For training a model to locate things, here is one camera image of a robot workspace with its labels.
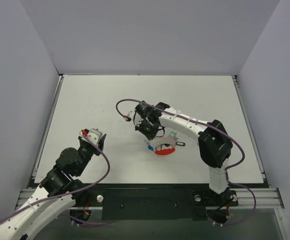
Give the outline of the keyring bunch with coloured tags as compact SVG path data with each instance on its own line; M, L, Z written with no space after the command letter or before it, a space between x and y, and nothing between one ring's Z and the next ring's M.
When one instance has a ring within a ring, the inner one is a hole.
M147 148L158 156L167 156L176 151L176 147L184 147L186 143L179 141L177 133L171 131L167 135L156 136L152 140L145 140Z

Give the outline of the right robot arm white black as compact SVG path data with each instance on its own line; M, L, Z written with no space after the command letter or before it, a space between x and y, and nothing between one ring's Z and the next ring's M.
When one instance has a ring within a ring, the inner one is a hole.
M148 148L157 155L175 151L177 133L196 141L200 158L209 170L209 201L219 205L236 200L228 176L233 141L220 121L200 121L163 102L153 106L141 101L133 112L134 129L146 137Z

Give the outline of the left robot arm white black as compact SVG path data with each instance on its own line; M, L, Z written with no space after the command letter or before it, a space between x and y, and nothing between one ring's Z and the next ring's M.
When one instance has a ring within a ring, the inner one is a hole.
M0 221L0 240L32 240L68 208L90 204L94 184L78 177L93 156L103 155L105 139L98 129L81 130L79 148L65 148L19 210Z

